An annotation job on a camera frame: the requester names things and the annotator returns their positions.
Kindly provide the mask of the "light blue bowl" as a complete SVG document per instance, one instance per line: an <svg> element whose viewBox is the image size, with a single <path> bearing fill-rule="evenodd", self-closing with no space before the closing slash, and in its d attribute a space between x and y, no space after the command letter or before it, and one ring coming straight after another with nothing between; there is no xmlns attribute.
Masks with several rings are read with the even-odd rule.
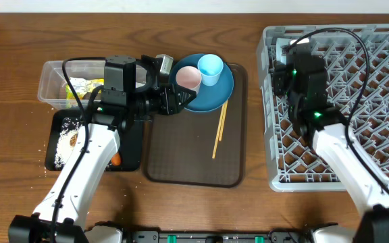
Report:
<svg viewBox="0 0 389 243"><path fill-rule="evenodd" d="M276 61L281 64L290 64L297 54L310 54L311 47L308 38L304 38L291 50L286 51L285 48L293 44L295 40L286 38L278 38L276 41Z"/></svg>

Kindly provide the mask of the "yellow green snack wrapper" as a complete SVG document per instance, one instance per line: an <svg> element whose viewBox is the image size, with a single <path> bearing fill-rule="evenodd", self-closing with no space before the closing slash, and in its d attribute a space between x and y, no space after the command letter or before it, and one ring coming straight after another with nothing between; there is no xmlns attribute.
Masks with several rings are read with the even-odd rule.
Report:
<svg viewBox="0 0 389 243"><path fill-rule="evenodd" d="M92 79L87 80L84 78L70 78L70 82L76 91L79 99L83 99L86 97L88 93L91 93L96 87L104 85L104 79ZM70 87L66 84L66 108L71 108L73 105L77 105L77 102L74 98L73 92Z"/></svg>

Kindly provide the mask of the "pile of white rice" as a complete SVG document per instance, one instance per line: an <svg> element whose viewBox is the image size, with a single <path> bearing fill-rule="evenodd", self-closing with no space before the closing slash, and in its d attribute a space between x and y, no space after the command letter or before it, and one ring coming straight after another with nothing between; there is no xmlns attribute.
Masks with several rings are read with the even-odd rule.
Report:
<svg viewBox="0 0 389 243"><path fill-rule="evenodd" d="M61 170L70 158L74 147L70 146L70 138L79 131L80 121L75 117L66 117L62 121L55 152L55 169Z"/></svg>

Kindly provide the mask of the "orange carrot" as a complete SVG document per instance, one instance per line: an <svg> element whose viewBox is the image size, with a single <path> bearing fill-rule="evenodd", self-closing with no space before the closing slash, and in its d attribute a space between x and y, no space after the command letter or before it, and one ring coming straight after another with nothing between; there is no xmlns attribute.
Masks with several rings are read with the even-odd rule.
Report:
<svg viewBox="0 0 389 243"><path fill-rule="evenodd" d="M119 153L116 153L112 158L111 158L111 164L113 166L120 166L122 163L122 159L120 157Z"/></svg>

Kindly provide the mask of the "brown mushroom piece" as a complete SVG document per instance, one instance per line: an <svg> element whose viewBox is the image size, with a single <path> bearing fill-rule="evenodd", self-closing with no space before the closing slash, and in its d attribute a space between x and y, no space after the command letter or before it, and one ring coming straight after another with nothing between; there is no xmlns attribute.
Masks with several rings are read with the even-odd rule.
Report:
<svg viewBox="0 0 389 243"><path fill-rule="evenodd" d="M70 138L70 146L71 146L71 147L75 147L77 138L78 138L78 134L77 134L77 133L75 133L75 134Z"/></svg>

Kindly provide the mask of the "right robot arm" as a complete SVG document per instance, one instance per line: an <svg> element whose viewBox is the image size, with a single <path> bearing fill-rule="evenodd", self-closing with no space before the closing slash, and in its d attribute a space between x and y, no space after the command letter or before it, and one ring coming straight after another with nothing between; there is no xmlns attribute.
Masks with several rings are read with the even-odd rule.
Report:
<svg viewBox="0 0 389 243"><path fill-rule="evenodd" d="M307 231L308 242L389 242L389 177L361 146L350 119L327 101L328 73L321 57L308 52L277 63L274 94L285 96L294 131L338 176L361 222L356 231L328 223Z"/></svg>

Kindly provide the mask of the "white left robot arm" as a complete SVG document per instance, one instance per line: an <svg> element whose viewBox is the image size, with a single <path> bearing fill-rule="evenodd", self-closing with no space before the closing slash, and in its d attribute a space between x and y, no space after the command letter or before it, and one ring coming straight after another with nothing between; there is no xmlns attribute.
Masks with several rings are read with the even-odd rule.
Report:
<svg viewBox="0 0 389 243"><path fill-rule="evenodd" d="M119 151L120 137L136 117L177 114L197 94L167 81L173 64L169 55L114 55L103 62L104 83L93 89L87 105L76 99L83 125L70 158L33 214L14 217L10 242L123 242L123 229L112 223L85 230L91 201Z"/></svg>

